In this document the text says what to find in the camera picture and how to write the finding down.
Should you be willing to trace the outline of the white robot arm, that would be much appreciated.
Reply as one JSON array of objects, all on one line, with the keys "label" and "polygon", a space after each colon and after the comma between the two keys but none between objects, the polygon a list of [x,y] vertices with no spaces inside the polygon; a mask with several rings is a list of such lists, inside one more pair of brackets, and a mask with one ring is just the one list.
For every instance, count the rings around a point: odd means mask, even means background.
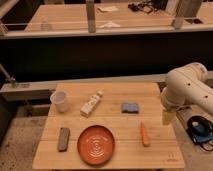
[{"label": "white robot arm", "polygon": [[171,123],[186,100],[213,116],[213,88],[205,84],[207,75],[206,67],[199,62],[172,69],[166,74],[166,86],[160,95],[164,107],[163,125]]}]

